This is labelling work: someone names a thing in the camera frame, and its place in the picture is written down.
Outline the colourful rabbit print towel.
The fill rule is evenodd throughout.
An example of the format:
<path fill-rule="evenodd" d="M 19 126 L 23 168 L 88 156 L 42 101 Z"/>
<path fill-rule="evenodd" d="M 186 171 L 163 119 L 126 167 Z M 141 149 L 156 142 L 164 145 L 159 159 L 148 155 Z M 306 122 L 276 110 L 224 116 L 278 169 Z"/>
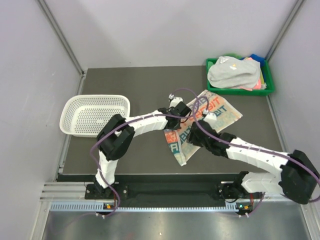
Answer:
<path fill-rule="evenodd" d="M 165 130 L 167 145 L 180 166 L 200 149 L 218 143 L 211 135 L 221 138 L 220 132 L 240 120 L 243 115 L 224 97 L 203 90 L 186 104 L 191 112 L 182 120 L 180 129 Z"/>

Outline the grey white towel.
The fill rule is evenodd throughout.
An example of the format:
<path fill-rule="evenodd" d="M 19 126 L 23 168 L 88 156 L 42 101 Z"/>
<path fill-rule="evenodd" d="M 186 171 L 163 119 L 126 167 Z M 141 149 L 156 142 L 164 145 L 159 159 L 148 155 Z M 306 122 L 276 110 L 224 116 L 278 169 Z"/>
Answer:
<path fill-rule="evenodd" d="M 243 60 L 220 56 L 208 69 L 207 79 L 218 89 L 253 89 L 259 82 L 261 65 L 252 58 Z"/>

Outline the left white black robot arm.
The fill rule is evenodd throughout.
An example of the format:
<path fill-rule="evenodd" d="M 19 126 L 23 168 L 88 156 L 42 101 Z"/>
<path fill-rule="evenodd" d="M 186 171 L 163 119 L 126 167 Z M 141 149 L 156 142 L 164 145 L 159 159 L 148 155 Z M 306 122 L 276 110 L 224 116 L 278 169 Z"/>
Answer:
<path fill-rule="evenodd" d="M 99 166 L 93 185 L 97 194 L 105 199 L 113 194 L 118 161 L 128 151 L 133 138 L 152 131 L 179 130 L 181 120 L 190 117 L 190 113 L 191 109 L 180 101 L 136 117 L 112 116 L 96 137 Z"/>

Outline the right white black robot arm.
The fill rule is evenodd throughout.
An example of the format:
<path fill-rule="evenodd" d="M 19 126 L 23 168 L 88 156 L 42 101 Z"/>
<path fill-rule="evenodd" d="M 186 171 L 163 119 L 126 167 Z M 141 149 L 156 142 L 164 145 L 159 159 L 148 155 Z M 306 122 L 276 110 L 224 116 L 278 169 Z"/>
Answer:
<path fill-rule="evenodd" d="M 272 151 L 248 143 L 227 133 L 216 132 L 204 120 L 193 122 L 187 142 L 205 148 L 215 156 L 241 161 L 264 170 L 263 173 L 242 171 L 233 181 L 233 192 L 239 198 L 250 193 L 280 194 L 302 205 L 310 203 L 320 182 L 320 174 L 307 155 Z"/>

